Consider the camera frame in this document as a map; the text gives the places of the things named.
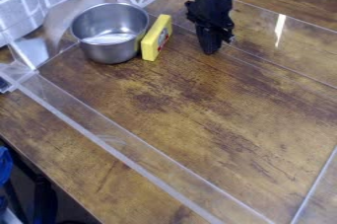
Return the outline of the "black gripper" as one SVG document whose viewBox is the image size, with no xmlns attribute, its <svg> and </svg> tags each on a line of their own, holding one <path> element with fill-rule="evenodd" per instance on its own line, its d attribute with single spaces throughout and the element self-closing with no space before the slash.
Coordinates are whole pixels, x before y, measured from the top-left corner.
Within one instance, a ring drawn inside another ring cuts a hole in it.
<svg viewBox="0 0 337 224">
<path fill-rule="evenodd" d="M 213 42 L 213 32 L 201 26 L 196 27 L 196 34 L 201 49 L 205 54 L 212 54 L 221 48 L 222 42 L 230 43 L 234 39 L 234 23 L 229 12 L 233 7 L 233 0 L 192 0 L 185 2 L 186 18 L 205 27 L 214 29 L 216 45 Z"/>
</svg>

